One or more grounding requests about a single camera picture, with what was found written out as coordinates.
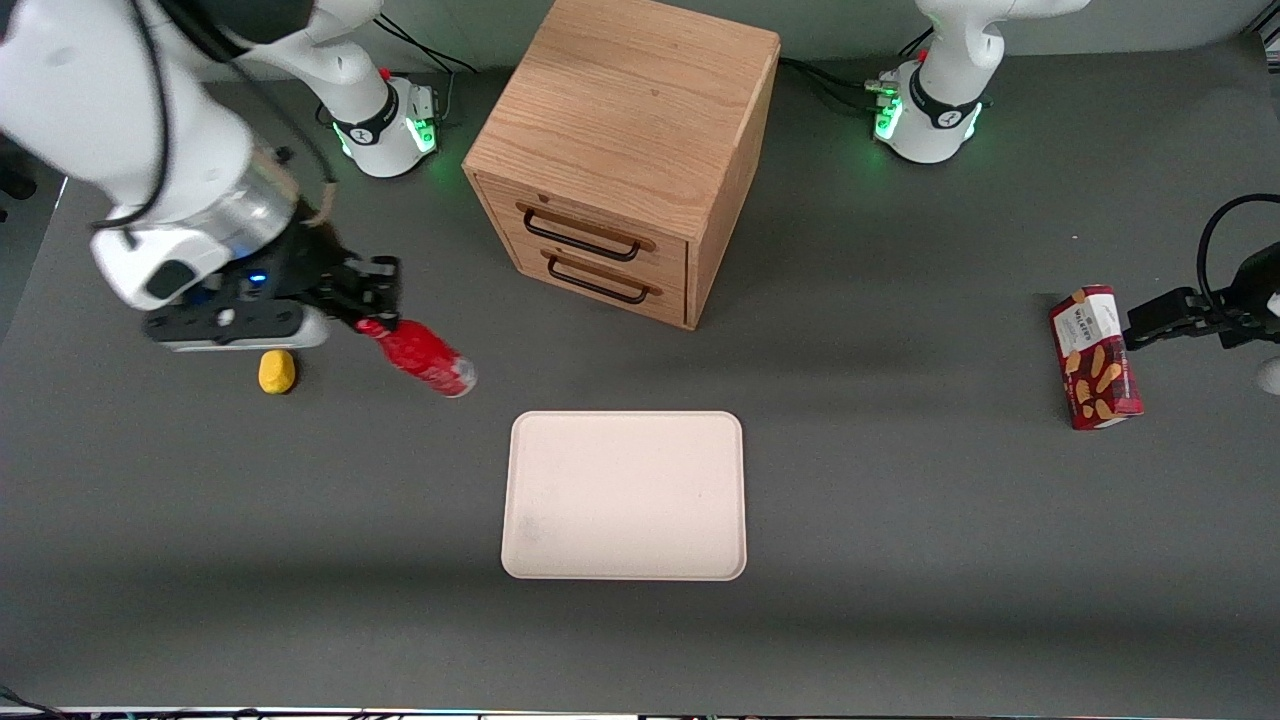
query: table surface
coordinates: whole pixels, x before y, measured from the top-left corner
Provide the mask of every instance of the table surface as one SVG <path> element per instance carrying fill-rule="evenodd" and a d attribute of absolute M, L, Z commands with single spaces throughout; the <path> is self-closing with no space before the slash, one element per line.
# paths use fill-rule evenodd
<path fill-rule="evenodd" d="M 1275 348 L 1144 350 L 1148 415 L 1083 434 L 1047 324 L 1087 283 L 1124 306 L 1190 284 L 1208 215 L 1276 187 L 1257 42 L 1010 59 L 942 167 L 782 73 L 694 333 L 511 266 L 460 170 L 503 81 L 458 78 L 411 176 L 342 163 L 335 224 L 399 255 L 406 314 L 475 360 L 460 401 L 340 328 L 287 397 L 257 389 L 257 354 L 148 345 L 86 247 L 106 205 L 70 183 L 0 348 L 6 684 L 63 705 L 1280 712 L 1280 401 L 1252 384 Z M 1213 275 L 1275 224 L 1233 215 Z M 736 414 L 742 577 L 507 577 L 511 423 L 556 409 Z"/>

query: yellow object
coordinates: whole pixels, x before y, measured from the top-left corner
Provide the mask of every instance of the yellow object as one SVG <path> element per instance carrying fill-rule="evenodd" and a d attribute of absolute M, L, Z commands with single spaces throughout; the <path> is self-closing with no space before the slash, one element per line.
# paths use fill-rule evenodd
<path fill-rule="evenodd" d="M 298 379 L 293 356 L 284 350 L 268 350 L 257 364 L 257 384 L 268 395 L 289 392 Z"/>

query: black cable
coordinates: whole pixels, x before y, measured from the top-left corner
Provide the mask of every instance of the black cable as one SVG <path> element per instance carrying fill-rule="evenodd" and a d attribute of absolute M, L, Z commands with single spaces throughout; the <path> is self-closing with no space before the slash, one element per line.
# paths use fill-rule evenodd
<path fill-rule="evenodd" d="M 406 36 L 406 35 L 401 35 L 399 32 L 396 32 L 394 29 L 392 29 L 392 28 L 389 28 L 389 27 L 384 26 L 384 24 L 381 23 L 381 20 L 378 20 L 378 19 L 374 19 L 374 24 L 375 24 L 375 26 L 378 26 L 378 27 L 379 27 L 379 28 L 380 28 L 380 29 L 381 29 L 383 32 L 385 32 L 387 35 L 390 35 L 392 37 L 394 37 L 394 38 L 397 38 L 397 40 L 401 40 L 401 41 L 403 41 L 403 42 L 408 42 L 408 44 L 410 44 L 410 45 L 412 45 L 413 47 L 417 47 L 419 50 L 421 50 L 422 53 L 425 53 L 425 54 L 426 54 L 426 56 L 431 59 L 431 61 L 434 61 L 434 63 L 435 63 L 436 65 L 439 65 L 439 68 L 440 68 L 442 70 L 444 70 L 445 73 L 449 73 L 449 74 L 453 74 L 453 72 L 454 72 L 454 70 L 453 70 L 453 68 L 451 68 L 451 67 L 445 65 L 445 64 L 444 64 L 444 60 L 442 60 L 440 58 L 438 58 L 438 56 L 435 55 L 435 50 L 431 50 L 431 49 L 430 49 L 430 47 L 428 47 L 426 45 L 422 45 L 421 42 L 416 41 L 416 40 L 413 40 L 413 38 L 411 38 L 411 37 L 408 37 L 408 36 Z"/>
<path fill-rule="evenodd" d="M 45 715 L 49 715 L 51 717 L 58 717 L 60 720 L 69 720 L 67 717 L 67 714 L 63 712 L 61 710 L 58 710 L 56 707 L 50 707 L 47 705 L 40 705 L 38 702 L 32 702 L 29 700 L 26 700 L 22 696 L 19 696 L 18 693 L 13 692 L 8 685 L 0 685 L 0 698 L 4 698 L 4 700 L 6 700 L 6 701 L 9 701 L 9 702 L 12 702 L 14 705 L 20 705 L 23 707 L 29 707 L 32 710 L 38 710 L 38 711 L 41 711 Z"/>
<path fill-rule="evenodd" d="M 832 85 L 838 85 L 840 87 L 849 87 L 852 90 L 863 90 L 863 83 L 854 82 L 851 79 L 845 79 L 840 76 L 828 73 L 827 70 L 814 65 L 812 63 L 805 63 L 804 60 L 796 60 L 795 58 L 780 58 L 778 64 L 785 68 L 795 68 L 803 73 L 809 73 L 814 77 L 822 78 Z"/>
<path fill-rule="evenodd" d="M 186 9 L 180 3 L 172 3 L 166 6 L 166 9 L 170 13 L 186 14 Z M 187 20 L 187 26 L 191 29 L 205 36 L 204 41 L 206 42 L 206 45 L 209 45 L 210 47 L 219 47 L 212 41 L 212 38 L 210 38 L 207 33 L 205 33 L 204 28 L 201 28 L 201 26 L 193 18 L 187 15 L 184 19 Z M 293 119 L 293 117 L 289 115 L 289 113 L 280 106 L 280 104 L 275 100 L 275 97 L 273 97 L 271 94 L 262 87 L 262 83 L 253 79 L 253 77 L 250 76 L 248 72 L 246 72 L 244 68 L 242 68 L 236 61 L 234 58 L 224 55 L 223 58 L 214 58 L 214 59 L 229 67 L 232 72 L 236 73 L 236 76 L 241 81 L 243 81 L 244 85 L 247 85 L 250 90 L 253 91 L 255 95 L 257 95 L 257 99 L 261 100 L 262 104 L 271 110 L 271 113 L 276 117 L 276 119 L 279 119 L 280 123 L 302 142 L 302 145 L 307 149 L 307 152 L 311 154 L 312 159 L 315 159 L 316 161 L 316 165 L 320 168 L 320 174 L 324 177 L 324 182 L 328 184 L 335 184 L 338 182 L 338 177 L 334 174 L 333 165 L 329 164 L 329 159 L 325 158 L 324 151 L 320 150 L 320 146 L 316 145 L 315 140 L 312 140 L 310 135 L 303 132 L 303 129 L 298 126 L 298 123 Z"/>
<path fill-rule="evenodd" d="M 133 26 L 137 29 L 138 36 L 142 38 L 142 47 L 146 50 L 147 61 L 151 64 L 151 82 L 154 85 L 152 91 L 156 96 L 156 114 L 160 123 L 160 164 L 156 168 L 156 179 L 151 186 L 151 192 L 147 195 L 147 199 L 142 201 L 142 205 L 138 205 L 134 210 L 125 215 L 120 215 L 119 218 L 90 223 L 90 227 L 100 231 L 123 228 L 138 222 L 138 219 L 156 206 L 165 186 L 169 184 L 169 156 L 173 151 L 173 137 L 169 128 L 169 94 L 165 91 L 164 86 L 164 70 L 160 64 L 160 50 L 156 47 L 156 41 L 151 35 L 151 28 L 147 27 L 147 19 L 142 14 L 142 8 L 140 6 L 138 0 L 129 0 L 129 9 L 133 15 Z"/>
<path fill-rule="evenodd" d="M 915 53 L 915 49 L 919 47 L 922 42 L 928 40 L 931 35 L 933 35 L 933 26 L 929 26 L 929 29 L 922 32 L 919 37 L 904 45 L 902 49 L 897 51 L 897 54 L 900 56 L 906 56 L 910 55 L 911 53 Z"/>
<path fill-rule="evenodd" d="M 1247 327 L 1238 318 L 1228 315 L 1222 304 L 1219 301 L 1217 295 L 1215 295 L 1208 287 L 1208 243 L 1213 240 L 1213 231 L 1217 229 L 1217 224 L 1222 222 L 1222 218 L 1225 218 L 1228 213 L 1248 202 L 1280 204 L 1280 195 L 1270 192 L 1242 195 L 1235 200 L 1229 200 L 1225 205 L 1219 208 L 1216 213 L 1213 213 L 1213 217 L 1208 219 L 1208 224 L 1204 225 L 1204 232 L 1201 233 L 1199 249 L 1196 252 L 1196 282 L 1199 283 L 1201 295 L 1203 295 L 1204 300 L 1208 301 L 1210 309 L 1212 309 L 1217 316 L 1222 318 L 1222 322 L 1226 323 L 1233 331 L 1252 340 L 1270 341 L 1272 338 L 1266 332 Z"/>
<path fill-rule="evenodd" d="M 408 33 L 408 31 L 406 31 L 404 28 L 402 28 L 399 26 L 399 23 L 397 23 L 396 20 L 390 19 L 390 17 L 388 17 L 387 13 L 380 13 L 379 17 L 381 19 L 387 20 L 388 24 L 390 24 L 393 28 L 396 28 L 396 29 L 399 31 L 401 35 L 398 35 L 397 37 L 401 37 L 406 42 L 411 42 L 413 45 L 417 45 L 424 53 L 428 53 L 428 54 L 431 54 L 431 55 L 439 55 L 440 58 L 444 58 L 445 60 L 449 60 L 451 63 L 456 63 L 458 65 L 462 65 L 463 68 L 471 70 L 472 73 L 479 73 L 480 72 L 471 63 L 467 63 L 465 60 L 460 60 L 460 59 L 454 58 L 453 55 L 445 55 L 444 53 L 440 53 L 439 50 L 433 50 L 433 49 L 428 47 L 426 45 L 422 45 L 417 40 L 415 40 L 413 36 Z"/>

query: cable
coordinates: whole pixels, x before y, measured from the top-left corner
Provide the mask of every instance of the cable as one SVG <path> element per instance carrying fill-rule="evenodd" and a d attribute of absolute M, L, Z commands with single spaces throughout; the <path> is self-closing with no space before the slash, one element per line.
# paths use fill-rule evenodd
<path fill-rule="evenodd" d="M 136 4 L 138 0 L 129 0 L 129 1 Z M 166 6 L 166 9 L 169 10 L 170 14 L 183 15 L 186 26 L 189 29 L 204 36 L 202 40 L 205 41 L 205 45 L 218 49 L 221 47 L 220 45 L 214 42 L 212 38 L 209 37 L 209 35 L 205 32 L 205 29 L 200 26 L 197 20 L 195 20 L 189 14 L 187 14 L 186 8 L 183 8 L 180 3 L 172 3 Z M 298 138 L 298 141 L 302 142 L 302 145 L 307 149 L 307 152 L 311 154 L 311 158 L 315 159 L 316 165 L 320 168 L 320 174 L 324 177 L 325 184 L 320 199 L 320 208 L 316 210 L 315 215 L 303 220 L 302 224 L 307 227 L 316 227 L 323 224 L 325 220 L 329 219 L 329 213 L 333 211 L 333 201 L 338 188 L 338 177 L 334 174 L 333 165 L 329 163 L 329 159 L 325 158 L 324 151 L 320 150 L 320 146 L 316 145 L 315 140 L 312 140 L 310 135 L 303 132 L 303 129 L 298 126 L 298 123 L 294 122 L 293 117 L 289 115 L 289 113 L 280 106 L 280 104 L 275 100 L 275 97 L 273 97 L 271 94 L 262 87 L 262 83 L 253 79 L 253 77 L 250 76 L 248 72 L 246 72 L 244 68 L 242 68 L 239 63 L 236 61 L 234 58 L 224 54 L 221 58 L 214 58 L 214 59 L 229 67 L 232 72 L 236 73 L 236 77 L 243 81 L 244 85 L 247 85 L 250 90 L 253 91 L 257 99 L 271 110 L 271 114 L 274 114 L 276 119 L 279 119 L 280 123 L 285 128 L 288 128 L 288 131 L 293 133 L 294 137 Z"/>
<path fill-rule="evenodd" d="M 449 60 L 451 63 L 457 63 L 458 65 L 462 65 L 463 68 L 471 70 L 472 73 L 479 73 L 480 70 L 477 70 L 475 65 L 472 65 L 471 63 L 460 60 L 452 55 L 445 55 L 439 50 L 434 50 L 431 47 L 428 47 L 426 45 L 422 45 L 412 35 L 410 35 L 408 31 L 402 28 L 399 23 L 390 19 L 385 13 L 381 13 L 378 18 L 375 18 L 374 24 L 378 26 L 387 35 L 390 35 L 392 37 L 407 42 L 413 47 L 421 50 L 428 58 L 431 59 L 433 63 L 435 63 L 442 70 L 444 70 L 449 76 L 449 86 L 448 90 L 444 91 L 444 110 L 440 113 L 440 122 L 447 120 L 449 118 L 449 111 L 453 110 L 453 82 L 454 79 L 457 79 L 457 70 L 444 64 L 444 61 Z M 316 113 L 316 119 L 319 119 L 319 113 Z"/>
<path fill-rule="evenodd" d="M 858 102 L 858 101 L 850 100 L 849 97 L 845 97 L 844 95 L 836 92 L 832 87 L 828 87 L 826 85 L 827 82 L 829 82 L 829 83 L 832 83 L 835 86 L 838 86 L 838 87 L 846 87 L 846 88 L 861 91 L 863 90 L 863 83 L 847 81 L 847 79 L 845 79 L 845 78 L 842 78 L 840 76 L 831 74 L 827 70 L 824 70 L 824 69 L 822 69 L 822 68 L 819 68 L 817 65 L 813 65 L 810 63 L 805 63 L 804 60 L 796 60 L 795 58 L 781 58 L 778 60 L 778 64 L 782 65 L 782 67 L 785 67 L 785 68 L 792 68 L 795 70 L 799 70 L 799 72 L 804 73 L 805 77 L 808 77 L 810 81 L 813 81 L 814 86 L 823 92 L 823 95 L 826 95 L 827 97 L 831 97 L 832 100 L 835 100 L 836 102 L 840 102 L 841 105 L 844 105 L 846 108 L 852 108 L 855 110 L 867 110 L 867 111 L 872 111 L 872 113 L 874 113 L 877 110 L 877 108 L 873 106 L 872 104 L 869 104 L 869 102 Z"/>
<path fill-rule="evenodd" d="M 173 137 L 169 128 L 169 94 L 165 92 L 164 87 L 164 70 L 160 63 L 160 50 L 156 47 L 156 40 L 151 35 L 151 28 L 147 27 L 147 19 L 142 14 L 142 8 L 138 0 L 129 0 L 129 9 L 133 14 L 133 26 L 142 38 L 142 47 L 146 50 L 147 63 L 151 64 L 151 82 L 154 85 L 152 91 L 156 96 L 156 109 L 157 109 L 157 122 L 160 123 L 160 167 L 156 168 L 156 179 L 151 186 L 151 192 L 147 199 L 142 201 L 134 210 L 119 218 L 110 218 L 105 220 L 96 220 L 90 223 L 93 229 L 110 229 L 110 228 L 123 228 L 138 222 L 143 215 L 151 211 L 160 201 L 160 193 L 164 192 L 166 184 L 169 184 L 169 156 L 173 151 Z"/>
<path fill-rule="evenodd" d="M 458 73 L 449 73 L 449 88 L 444 91 L 444 111 L 440 113 L 440 122 L 449 119 L 449 110 L 453 109 L 453 79 Z"/>
<path fill-rule="evenodd" d="M 417 40 L 415 40 L 413 36 L 408 33 L 408 31 L 406 31 L 404 28 L 402 28 L 399 26 L 399 23 L 397 23 L 396 20 L 390 19 L 390 17 L 388 17 L 387 13 L 380 13 L 379 17 L 381 19 L 387 20 L 387 23 L 390 24 L 393 28 L 396 28 L 397 31 L 399 31 L 399 35 L 397 35 L 396 37 L 399 37 L 401 40 L 403 40 L 403 41 L 406 41 L 406 42 L 408 42 L 411 45 L 416 45 L 420 50 L 422 50 L 428 55 L 439 55 L 440 58 L 444 58 L 445 60 L 448 60 L 451 63 L 456 63 L 458 65 L 462 65 L 463 68 L 471 70 L 472 73 L 479 73 L 480 72 L 471 63 L 467 63 L 467 61 L 463 61 L 463 60 L 458 60 L 453 55 L 445 55 L 444 53 L 440 53 L 439 50 L 433 50 L 433 49 L 428 47 L 426 45 L 422 45 Z"/>
<path fill-rule="evenodd" d="M 406 35 L 401 35 L 401 33 L 396 32 L 394 29 L 392 29 L 392 28 L 389 28 L 389 27 L 384 26 L 384 24 L 383 24 L 383 23 L 381 23 L 380 20 L 378 20 L 378 19 L 375 19 L 375 20 L 374 20 L 374 24 L 375 24 L 375 26 L 378 26 L 378 27 L 379 27 L 379 28 L 380 28 L 380 29 L 381 29 L 383 32 L 385 32 L 385 33 L 390 35 L 392 37 L 394 37 L 394 38 L 398 38 L 398 40 L 402 40 L 402 41 L 404 41 L 404 42 L 408 42 L 410 45 L 412 45 L 412 46 L 417 47 L 419 50 L 421 50 L 422 53 L 425 53 L 425 54 L 426 54 L 426 56 L 431 59 L 431 61 L 434 61 L 434 63 L 435 63 L 436 65 L 439 65 L 439 68 L 440 68 L 442 70 L 444 70 L 444 72 L 447 72 L 447 73 L 449 73 L 449 74 L 453 74 L 453 72 L 454 72 L 454 70 L 453 70 L 453 68 L 451 68 L 451 67 L 445 65 L 445 64 L 444 64 L 444 60 L 442 60 L 440 58 L 438 58 L 438 56 L 435 55 L 435 50 L 431 50 L 431 49 L 430 49 L 430 47 L 428 47 L 426 45 L 422 45 L 422 44 L 417 42 L 416 40 L 413 40 L 413 38 L 411 38 L 411 37 L 408 37 L 408 36 L 406 36 Z"/>
<path fill-rule="evenodd" d="M 0 685 L 0 698 L 8 700 L 9 702 L 12 702 L 14 705 L 20 705 L 23 707 L 29 707 L 32 710 L 38 710 L 38 711 L 44 712 L 45 715 L 50 715 L 50 716 L 58 717 L 60 720 L 69 720 L 67 717 L 67 714 L 63 712 L 61 710 L 58 710 L 56 707 L 50 707 L 47 705 L 40 705 L 38 702 L 32 702 L 29 700 L 24 700 L 22 696 L 19 696 L 18 693 L 13 692 L 8 685 Z"/>
<path fill-rule="evenodd" d="M 1280 195 L 1270 192 L 1242 195 L 1235 200 L 1229 200 L 1225 205 L 1219 208 L 1216 213 L 1213 213 L 1213 217 L 1208 219 L 1208 224 L 1204 225 L 1204 232 L 1201 233 L 1199 249 L 1196 252 L 1196 282 L 1199 283 L 1201 295 L 1203 295 L 1204 300 L 1208 301 L 1210 309 L 1222 318 L 1222 322 L 1226 323 L 1233 331 L 1252 340 L 1271 341 L 1272 337 L 1268 333 L 1257 328 L 1247 327 L 1238 318 L 1228 315 L 1222 304 L 1217 300 L 1217 296 L 1208 287 L 1208 243 L 1213 240 L 1213 231 L 1217 229 L 1217 224 L 1222 222 L 1222 218 L 1225 218 L 1228 213 L 1249 202 L 1280 204 Z"/>
<path fill-rule="evenodd" d="M 805 63 L 804 60 L 796 60 L 795 58 L 781 58 L 778 64 L 786 68 L 795 68 L 803 73 L 809 73 L 814 77 L 822 78 L 832 85 L 838 85 L 840 87 L 849 87 L 852 90 L 863 90 L 863 83 L 854 82 L 851 79 L 845 79 L 840 76 L 828 73 L 827 70 L 814 65 L 812 63 Z"/>
<path fill-rule="evenodd" d="M 922 32 L 919 37 L 904 45 L 902 49 L 897 51 L 897 54 L 905 58 L 911 53 L 915 53 L 915 49 L 919 47 L 922 42 L 928 40 L 931 35 L 933 35 L 933 26 L 929 26 L 929 29 Z"/>

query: drawer handle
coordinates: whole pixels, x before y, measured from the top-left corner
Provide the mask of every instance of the drawer handle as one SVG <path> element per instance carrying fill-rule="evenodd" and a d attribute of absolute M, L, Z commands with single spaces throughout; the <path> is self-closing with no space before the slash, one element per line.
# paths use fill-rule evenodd
<path fill-rule="evenodd" d="M 621 292 L 614 292 L 607 287 L 600 287 L 595 283 L 575 278 L 573 275 L 566 275 L 564 273 L 556 269 L 556 263 L 559 260 L 556 255 L 547 259 L 547 272 L 558 281 L 564 281 L 570 284 L 576 284 L 582 290 L 590 290 L 591 292 L 598 292 L 605 297 L 612 297 L 618 302 L 626 302 L 627 305 L 640 305 L 644 302 L 645 297 L 649 297 L 649 287 L 644 286 L 640 288 L 640 295 L 622 295 Z"/>
<path fill-rule="evenodd" d="M 586 252 L 593 252 L 595 255 L 599 255 L 600 258 L 608 258 L 609 260 L 617 260 L 618 263 L 630 263 L 631 260 L 635 260 L 636 259 L 636 254 L 640 252 L 640 243 L 639 242 L 632 242 L 631 243 L 631 250 L 627 251 L 627 252 L 617 252 L 614 250 L 608 250 L 605 247 L 599 247 L 599 246 L 591 245 L 590 242 L 582 242 L 581 240 L 572 238 L 572 237 L 570 237 L 567 234 L 561 234 L 561 233 L 554 232 L 554 231 L 540 228 L 540 227 L 538 227 L 538 225 L 534 224 L 534 209 L 532 208 L 525 210 L 525 229 L 529 231 L 529 232 L 531 232 L 531 233 L 534 233 L 534 234 L 536 234 L 538 237 L 545 237 L 547 240 L 552 240 L 552 241 L 559 242 L 561 245 L 567 245 L 570 247 L 576 247 L 579 250 L 585 250 Z"/>

